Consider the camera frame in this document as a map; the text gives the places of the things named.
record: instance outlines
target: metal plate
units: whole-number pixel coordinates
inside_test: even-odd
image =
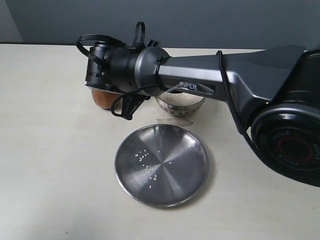
[[[156,124],[130,134],[115,157],[117,179],[134,199],[173,207],[191,199],[209,172],[204,146],[190,132]]]

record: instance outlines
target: robotic arm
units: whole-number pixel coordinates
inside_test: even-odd
[[[136,35],[132,45],[101,35],[77,42],[89,58],[86,85],[123,94],[122,112],[114,115],[131,120],[143,101],[167,90],[226,102],[239,133],[268,167],[320,187],[320,50],[290,45],[170,57],[156,41],[145,46],[140,27],[140,42]],[[83,40],[96,42],[87,51]]]

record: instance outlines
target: white table surface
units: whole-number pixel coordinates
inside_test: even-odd
[[[186,127],[214,159],[196,200],[158,209],[131,198],[116,179],[116,151],[134,130],[171,116],[154,99],[132,121],[100,109],[84,86],[86,66],[75,46],[0,45],[1,240],[320,238],[320,188],[268,169],[214,100]]]

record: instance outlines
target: wooden handle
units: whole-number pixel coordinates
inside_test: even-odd
[[[110,109],[114,100],[120,96],[119,93],[111,93],[94,88],[91,89],[91,92],[95,104],[103,109]]]

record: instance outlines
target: piper logo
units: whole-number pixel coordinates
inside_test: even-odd
[[[181,88],[185,88],[185,89],[189,89],[189,90],[195,90],[197,91],[197,84],[191,83],[191,82],[185,82],[185,81],[181,81],[180,82],[180,87]]]

